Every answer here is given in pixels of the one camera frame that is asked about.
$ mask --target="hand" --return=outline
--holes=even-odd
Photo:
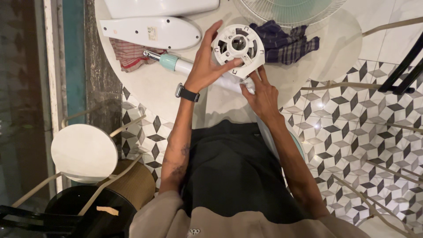
[[[277,108],[279,92],[267,80],[263,65],[258,68],[258,74],[261,80],[255,71],[250,74],[250,78],[255,84],[255,94],[251,94],[244,84],[239,86],[241,87],[242,95],[247,99],[253,111],[269,127],[271,123],[284,120],[283,115],[279,113]]]
[[[203,42],[201,42],[201,46],[195,55],[191,73],[184,85],[184,87],[191,92],[198,93],[200,90],[211,85],[222,76],[223,73],[242,63],[242,59],[239,58],[219,66],[212,61],[212,48],[210,48],[210,45],[216,38],[217,30],[222,23],[222,20],[214,23],[204,34]]]

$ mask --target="forearm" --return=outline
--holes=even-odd
[[[178,191],[185,176],[190,154],[193,110],[194,102],[181,98],[163,158],[159,194],[168,190]]]
[[[293,141],[285,119],[281,117],[268,122],[280,158],[280,165],[294,198],[314,217],[328,215],[319,188]]]

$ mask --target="person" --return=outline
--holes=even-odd
[[[198,93],[241,63],[212,63],[210,45],[221,25],[218,21],[205,32],[185,89]],[[264,67],[250,77],[255,94],[241,85],[242,95],[270,129],[280,160],[256,123],[224,120],[191,130],[194,102],[181,98],[159,194],[135,214],[131,238],[368,237],[327,210],[278,111],[278,91],[269,84]]]

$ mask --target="left hand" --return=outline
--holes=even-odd
[[[198,93],[200,90],[208,87],[216,81],[223,73],[235,68],[242,63],[242,59],[236,58],[225,65],[216,65],[212,61],[211,42],[217,36],[217,30],[222,26],[223,21],[214,23],[204,34],[203,42],[195,55],[194,65],[191,73],[185,82],[184,88]]]

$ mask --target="white plastic casing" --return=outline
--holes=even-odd
[[[263,43],[257,33],[246,25],[225,27],[214,40],[213,48],[215,60],[221,65],[234,58],[243,60],[243,64],[229,71],[241,79],[265,63]]]
[[[100,20],[100,24],[104,36],[159,49],[187,49],[201,40],[200,30],[176,17]]]
[[[181,16],[219,7],[219,0],[104,0],[112,18]]]

